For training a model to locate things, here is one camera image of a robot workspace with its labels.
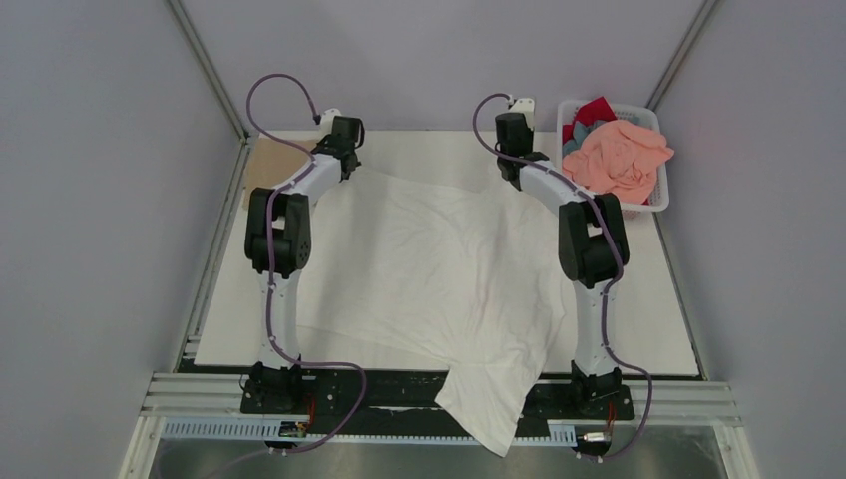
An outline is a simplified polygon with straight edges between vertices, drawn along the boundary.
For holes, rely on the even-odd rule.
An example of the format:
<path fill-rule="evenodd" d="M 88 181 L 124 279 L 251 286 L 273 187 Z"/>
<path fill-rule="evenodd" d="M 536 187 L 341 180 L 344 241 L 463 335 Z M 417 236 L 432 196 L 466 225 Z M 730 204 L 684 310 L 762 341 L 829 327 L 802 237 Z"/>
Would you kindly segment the white t shirt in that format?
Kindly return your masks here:
<path fill-rule="evenodd" d="M 472 192 L 363 169 L 311 227 L 298 323 L 444 363 L 436 403 L 505 456 L 567 316 L 556 217 L 499 179 Z"/>

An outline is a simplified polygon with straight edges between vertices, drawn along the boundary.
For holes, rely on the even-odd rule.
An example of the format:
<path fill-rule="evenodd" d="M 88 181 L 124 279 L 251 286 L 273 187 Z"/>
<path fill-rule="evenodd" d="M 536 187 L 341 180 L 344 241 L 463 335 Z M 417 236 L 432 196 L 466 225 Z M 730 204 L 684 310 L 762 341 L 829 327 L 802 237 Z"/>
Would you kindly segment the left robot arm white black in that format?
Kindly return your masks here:
<path fill-rule="evenodd" d="M 242 387 L 246 414 L 293 414 L 303 407 L 303 361 L 297 334 L 297 292 L 312 253 L 311 210 L 360 166 L 365 127 L 328 112 L 324 136 L 290 179 L 251 191 L 244 254 L 260 281 L 263 338 L 259 359 Z"/>

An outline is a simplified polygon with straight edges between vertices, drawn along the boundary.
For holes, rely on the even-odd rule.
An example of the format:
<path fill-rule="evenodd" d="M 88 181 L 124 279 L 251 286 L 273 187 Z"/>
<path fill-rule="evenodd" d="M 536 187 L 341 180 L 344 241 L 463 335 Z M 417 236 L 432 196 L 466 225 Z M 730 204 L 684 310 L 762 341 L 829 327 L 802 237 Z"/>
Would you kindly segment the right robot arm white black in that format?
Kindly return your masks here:
<path fill-rule="evenodd" d="M 615 284 L 630 257 L 621 205 L 613 194 L 593 197 L 535 151 L 524 113 L 495 119 L 502 178 L 532 196 L 558 219 L 558 258 L 574 288 L 577 348 L 567 406 L 578 416 L 613 421 L 634 416 L 620 365 L 608 353 Z"/>

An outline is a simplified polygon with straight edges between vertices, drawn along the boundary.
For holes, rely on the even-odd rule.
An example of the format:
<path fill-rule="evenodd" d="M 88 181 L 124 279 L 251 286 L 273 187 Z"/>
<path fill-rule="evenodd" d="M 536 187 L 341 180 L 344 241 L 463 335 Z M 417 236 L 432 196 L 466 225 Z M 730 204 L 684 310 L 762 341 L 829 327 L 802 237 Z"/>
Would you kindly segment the grey blue t shirt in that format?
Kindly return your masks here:
<path fill-rule="evenodd" d="M 571 136 L 567 140 L 563 141 L 562 156 L 565 157 L 579 150 L 582 147 L 584 141 L 587 139 L 588 135 L 605 123 L 606 121 L 597 120 L 589 125 L 586 125 L 579 121 L 574 121 L 570 125 Z"/>

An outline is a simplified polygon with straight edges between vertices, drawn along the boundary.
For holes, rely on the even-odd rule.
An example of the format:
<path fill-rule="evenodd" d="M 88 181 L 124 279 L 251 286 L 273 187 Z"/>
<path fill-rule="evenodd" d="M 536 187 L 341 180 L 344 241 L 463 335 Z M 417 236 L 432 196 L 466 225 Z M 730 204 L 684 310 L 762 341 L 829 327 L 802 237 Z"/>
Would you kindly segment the folded tan t shirt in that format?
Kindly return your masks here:
<path fill-rule="evenodd" d="M 245 167 L 241 207 L 246 209 L 255 188 L 284 183 L 308 162 L 308 155 L 275 140 L 260 137 Z"/>

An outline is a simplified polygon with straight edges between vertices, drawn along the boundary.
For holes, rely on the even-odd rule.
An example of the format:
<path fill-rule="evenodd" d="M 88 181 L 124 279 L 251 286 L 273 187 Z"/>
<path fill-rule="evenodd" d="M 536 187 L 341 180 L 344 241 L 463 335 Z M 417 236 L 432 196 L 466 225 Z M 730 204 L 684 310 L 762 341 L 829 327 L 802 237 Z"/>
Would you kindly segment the red t shirt in basket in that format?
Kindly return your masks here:
<path fill-rule="evenodd" d="M 613 111 L 610 103 L 605 97 L 598 97 L 591 100 L 576 109 L 574 118 L 563 126 L 562 140 L 565 141 L 571 136 L 570 125 L 574 121 L 579 121 L 583 124 L 589 125 L 597 120 L 607 122 L 614 121 L 618 117 Z"/>

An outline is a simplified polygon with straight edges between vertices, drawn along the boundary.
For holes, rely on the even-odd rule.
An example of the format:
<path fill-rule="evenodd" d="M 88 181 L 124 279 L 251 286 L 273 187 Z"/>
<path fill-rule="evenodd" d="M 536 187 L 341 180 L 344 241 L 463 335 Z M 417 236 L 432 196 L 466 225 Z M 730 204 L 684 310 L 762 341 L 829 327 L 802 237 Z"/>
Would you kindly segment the crumpled salmon pink t shirt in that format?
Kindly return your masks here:
<path fill-rule="evenodd" d="M 664 135 L 627 120 L 614 120 L 595 129 L 579 150 L 563 157 L 562 171 L 589 191 L 643 204 L 658 183 L 658 169 L 673 156 Z"/>

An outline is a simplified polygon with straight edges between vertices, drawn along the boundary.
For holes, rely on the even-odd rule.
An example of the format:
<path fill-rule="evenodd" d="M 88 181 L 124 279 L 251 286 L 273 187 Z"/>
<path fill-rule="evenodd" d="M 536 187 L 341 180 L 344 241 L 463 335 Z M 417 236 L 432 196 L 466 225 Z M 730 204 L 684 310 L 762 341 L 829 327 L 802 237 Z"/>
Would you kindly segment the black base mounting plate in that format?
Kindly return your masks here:
<path fill-rule="evenodd" d="M 445 373 L 435 371 L 370 370 L 362 379 L 353 370 L 282 371 L 256 364 L 238 382 L 239 410 L 284 415 L 289 423 L 302 417 L 311 433 L 339 426 L 345 435 L 467 438 L 469 429 L 435 402 L 445 380 Z M 589 399 L 568 380 L 536 384 L 518 402 L 516 435 L 546 437 L 551 420 L 605 424 L 634 418 L 626 386 L 613 395 Z"/>

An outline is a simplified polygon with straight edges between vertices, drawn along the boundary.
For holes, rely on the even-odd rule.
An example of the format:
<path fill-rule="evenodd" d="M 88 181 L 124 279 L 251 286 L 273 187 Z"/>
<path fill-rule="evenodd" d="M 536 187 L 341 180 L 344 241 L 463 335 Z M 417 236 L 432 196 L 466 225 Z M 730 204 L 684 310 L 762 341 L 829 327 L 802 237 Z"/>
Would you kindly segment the left aluminium frame post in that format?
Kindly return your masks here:
<path fill-rule="evenodd" d="M 164 3 L 171 12 L 178 30 L 187 42 L 188 48 L 199 66 L 204 79 L 211 88 L 212 94 L 225 119 L 238 139 L 242 143 L 246 143 L 249 139 L 247 127 L 244 125 L 244 121 L 214 65 L 212 57 L 191 18 L 187 6 L 180 0 L 165 0 Z"/>

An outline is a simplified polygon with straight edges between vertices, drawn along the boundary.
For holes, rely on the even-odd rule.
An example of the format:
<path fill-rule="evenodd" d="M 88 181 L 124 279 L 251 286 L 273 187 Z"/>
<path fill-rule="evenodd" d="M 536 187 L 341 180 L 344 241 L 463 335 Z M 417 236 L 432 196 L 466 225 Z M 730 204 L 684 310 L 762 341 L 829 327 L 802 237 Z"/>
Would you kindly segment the aluminium frame post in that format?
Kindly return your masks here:
<path fill-rule="evenodd" d="M 191 18 L 187 6 L 180 0 L 165 0 L 164 3 L 171 12 L 178 30 L 187 42 L 188 48 L 199 66 L 204 79 L 211 88 L 212 94 L 225 119 L 238 139 L 242 143 L 246 143 L 249 139 L 247 127 L 244 125 L 244 121 L 214 65 L 212 57 Z"/>
<path fill-rule="evenodd" d="M 645 104 L 648 109 L 654 111 L 661 105 L 685 62 L 692 54 L 697 42 L 704 34 L 711 18 L 721 4 L 722 1 L 720 0 L 703 0 L 699 2 L 692 20 Z"/>

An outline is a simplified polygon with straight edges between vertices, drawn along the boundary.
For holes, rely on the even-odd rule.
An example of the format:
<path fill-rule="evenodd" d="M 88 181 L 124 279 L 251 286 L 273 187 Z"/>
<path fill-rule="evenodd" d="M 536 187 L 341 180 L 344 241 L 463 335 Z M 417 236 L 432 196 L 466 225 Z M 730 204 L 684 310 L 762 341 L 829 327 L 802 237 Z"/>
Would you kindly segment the right aluminium frame post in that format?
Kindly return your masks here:
<path fill-rule="evenodd" d="M 685 62 L 692 54 L 697 42 L 704 34 L 711 18 L 721 4 L 722 1 L 720 0 L 703 0 L 699 2 L 692 20 L 645 104 L 648 109 L 654 111 L 661 105 Z"/>

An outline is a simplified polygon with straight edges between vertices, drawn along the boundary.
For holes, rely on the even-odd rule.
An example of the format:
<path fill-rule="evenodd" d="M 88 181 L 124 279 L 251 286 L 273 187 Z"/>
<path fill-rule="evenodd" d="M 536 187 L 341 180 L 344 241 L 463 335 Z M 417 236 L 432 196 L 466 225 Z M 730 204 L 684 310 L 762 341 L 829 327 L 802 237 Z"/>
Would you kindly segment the aluminium table edge rail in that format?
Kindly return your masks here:
<path fill-rule="evenodd" d="M 198 350 L 204 321 L 212 301 L 213 289 L 224 256 L 237 203 L 244 184 L 244 171 L 256 139 L 240 145 L 235 166 L 224 193 L 223 203 L 214 223 L 211 243 L 202 250 L 199 283 L 193 289 L 187 318 L 171 364 L 153 374 L 143 400 L 129 446 L 117 474 L 119 478 L 148 478 L 158 463 L 158 448 L 168 421 L 199 417 L 208 421 L 237 416 L 238 376 L 232 371 L 182 372 L 184 359 L 192 359 Z"/>

